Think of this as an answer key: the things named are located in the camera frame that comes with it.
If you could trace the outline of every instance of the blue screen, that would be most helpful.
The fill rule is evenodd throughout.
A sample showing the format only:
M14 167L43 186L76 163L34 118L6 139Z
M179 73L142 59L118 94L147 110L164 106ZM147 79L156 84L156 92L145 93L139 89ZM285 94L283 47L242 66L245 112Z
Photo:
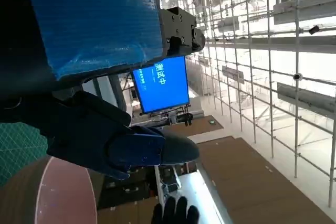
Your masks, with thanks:
M189 103L184 56L133 71L143 113Z

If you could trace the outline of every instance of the black glove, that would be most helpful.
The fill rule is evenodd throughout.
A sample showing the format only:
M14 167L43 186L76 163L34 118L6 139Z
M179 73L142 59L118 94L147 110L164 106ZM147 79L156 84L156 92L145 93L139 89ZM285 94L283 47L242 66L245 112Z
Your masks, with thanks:
M162 217L162 206L157 204L154 208L152 224L197 224L200 214L195 206L190 206L187 214L187 199L179 198L176 206L176 200L169 197Z

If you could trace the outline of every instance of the wooden floor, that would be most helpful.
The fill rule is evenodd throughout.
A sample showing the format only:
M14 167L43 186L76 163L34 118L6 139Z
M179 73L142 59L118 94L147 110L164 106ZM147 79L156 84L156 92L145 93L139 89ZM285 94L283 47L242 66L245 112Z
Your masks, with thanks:
M215 121L215 124L210 124L209 121ZM223 129L223 127L216 121L216 119L214 119L212 115L208 115L203 118L193 119L192 125L185 126L184 123L178 123L166 126L165 129L183 136L192 136L209 131L220 130Z
M319 207L242 138L198 145L234 224L332 224Z

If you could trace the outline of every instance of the cable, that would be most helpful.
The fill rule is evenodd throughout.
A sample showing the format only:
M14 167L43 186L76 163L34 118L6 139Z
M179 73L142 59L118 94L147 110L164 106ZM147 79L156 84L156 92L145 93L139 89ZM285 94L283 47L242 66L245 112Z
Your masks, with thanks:
M172 183L172 184L166 184L162 181L162 179L160 178L160 182L162 183L162 185L164 186L173 186L173 185L176 185L177 187L179 186L178 183Z

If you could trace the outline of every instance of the green mesh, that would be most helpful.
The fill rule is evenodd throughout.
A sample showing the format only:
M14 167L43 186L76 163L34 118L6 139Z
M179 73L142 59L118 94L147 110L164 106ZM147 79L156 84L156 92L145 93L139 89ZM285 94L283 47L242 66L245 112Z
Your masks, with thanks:
M47 141L24 123L0 123L0 186L25 165L46 155Z

